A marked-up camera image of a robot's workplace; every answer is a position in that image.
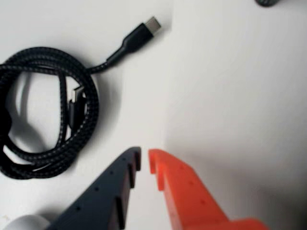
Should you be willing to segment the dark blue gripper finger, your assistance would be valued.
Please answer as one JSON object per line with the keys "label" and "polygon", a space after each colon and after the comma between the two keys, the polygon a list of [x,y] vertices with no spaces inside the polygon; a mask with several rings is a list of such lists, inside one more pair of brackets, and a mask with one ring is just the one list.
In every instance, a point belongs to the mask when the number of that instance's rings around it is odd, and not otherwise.
{"label": "dark blue gripper finger", "polygon": [[141,169],[141,148],[119,155],[55,221],[49,230],[123,230],[130,190]]}

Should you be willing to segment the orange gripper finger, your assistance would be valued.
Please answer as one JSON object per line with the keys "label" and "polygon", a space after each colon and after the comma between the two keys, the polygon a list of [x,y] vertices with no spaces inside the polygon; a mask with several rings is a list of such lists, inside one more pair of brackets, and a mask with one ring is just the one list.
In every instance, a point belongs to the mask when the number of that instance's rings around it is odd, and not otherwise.
{"label": "orange gripper finger", "polygon": [[161,149],[148,151],[150,172],[165,201],[174,230],[266,230],[252,218],[230,220],[194,169]]}

